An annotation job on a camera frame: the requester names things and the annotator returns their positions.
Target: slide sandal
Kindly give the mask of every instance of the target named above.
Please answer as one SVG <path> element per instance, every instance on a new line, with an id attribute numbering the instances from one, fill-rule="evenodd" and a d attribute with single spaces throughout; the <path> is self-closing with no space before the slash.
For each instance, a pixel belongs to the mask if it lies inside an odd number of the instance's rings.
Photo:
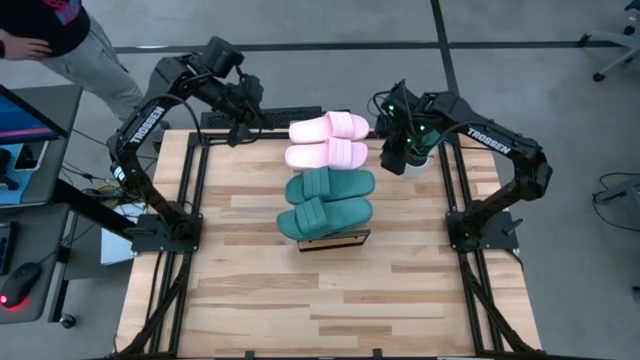
<path id="1" fill-rule="evenodd" d="M 323 203 L 320 198 L 307 200 L 293 210 L 278 215 L 278 230 L 296 241 L 317 240 L 371 219 L 373 207 L 362 197 Z"/>
<path id="2" fill-rule="evenodd" d="M 336 201 L 369 195 L 375 187 L 376 179 L 371 171 L 331 170 L 325 166 L 294 176 L 285 187 L 284 197 L 293 205 L 314 197 Z"/>
<path id="3" fill-rule="evenodd" d="M 291 145 L 284 158 L 293 170 L 317 169 L 329 166 L 338 170 L 353 170 L 364 165 L 369 149 L 366 144 L 329 138 L 322 144 Z"/>
<path id="4" fill-rule="evenodd" d="M 342 111 L 328 111 L 323 117 L 299 121 L 289 126 L 289 139 L 294 144 L 314 144 L 331 137 L 362 140 L 369 135 L 365 118 Z"/>

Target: pink slide sandal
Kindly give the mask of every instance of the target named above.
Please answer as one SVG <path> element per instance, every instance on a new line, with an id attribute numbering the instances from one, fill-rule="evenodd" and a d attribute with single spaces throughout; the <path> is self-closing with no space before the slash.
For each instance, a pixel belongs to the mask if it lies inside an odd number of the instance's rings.
<path id="1" fill-rule="evenodd" d="M 294 144 L 314 144 L 330 137 L 362 140 L 369 134 L 369 123 L 362 116 L 342 111 L 328 111 L 323 117 L 299 121 L 289 126 Z"/>
<path id="2" fill-rule="evenodd" d="M 369 149 L 366 144 L 329 138 L 321 144 L 291 145 L 284 155 L 293 170 L 329 166 L 337 170 L 353 170 L 364 165 Z"/>

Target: office chair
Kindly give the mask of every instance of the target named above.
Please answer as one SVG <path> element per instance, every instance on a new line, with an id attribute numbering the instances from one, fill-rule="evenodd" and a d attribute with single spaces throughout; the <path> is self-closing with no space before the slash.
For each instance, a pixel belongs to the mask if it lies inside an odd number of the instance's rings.
<path id="1" fill-rule="evenodd" d="M 611 41 L 618 45 L 629 48 L 623 56 L 616 59 L 616 61 L 607 65 L 599 72 L 593 74 L 593 81 L 602 81 L 605 79 L 607 73 L 609 73 L 615 66 L 619 64 L 628 64 L 637 53 L 640 52 L 640 39 L 631 36 L 636 31 L 636 23 L 640 22 L 640 0 L 633 0 L 624 8 L 625 11 L 630 13 L 629 24 L 624 28 L 623 34 L 616 34 L 607 31 L 593 30 L 591 32 L 582 35 L 577 43 L 578 47 L 583 47 L 589 40 L 604 40 Z"/>

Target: computer monitor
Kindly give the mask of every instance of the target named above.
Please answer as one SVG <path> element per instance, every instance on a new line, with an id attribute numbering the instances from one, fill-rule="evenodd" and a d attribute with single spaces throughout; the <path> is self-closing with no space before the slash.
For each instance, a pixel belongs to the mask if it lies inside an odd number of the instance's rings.
<path id="1" fill-rule="evenodd" d="M 0 145 L 44 142 L 67 136 L 67 132 L 0 85 Z"/>

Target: teal slide sandal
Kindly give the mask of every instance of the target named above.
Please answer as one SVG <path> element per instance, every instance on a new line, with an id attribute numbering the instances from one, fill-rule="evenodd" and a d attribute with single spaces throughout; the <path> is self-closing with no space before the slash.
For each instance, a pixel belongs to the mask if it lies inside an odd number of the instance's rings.
<path id="1" fill-rule="evenodd" d="M 369 195 L 375 187 L 376 179 L 370 171 L 332 170 L 325 166 L 294 176 L 285 187 L 284 197 L 293 205 L 314 197 L 326 202 Z"/>
<path id="2" fill-rule="evenodd" d="M 286 237 L 296 241 L 312 241 L 362 225 L 372 216 L 371 203 L 363 197 L 327 203 L 315 197 L 278 215 L 276 223 Z"/>

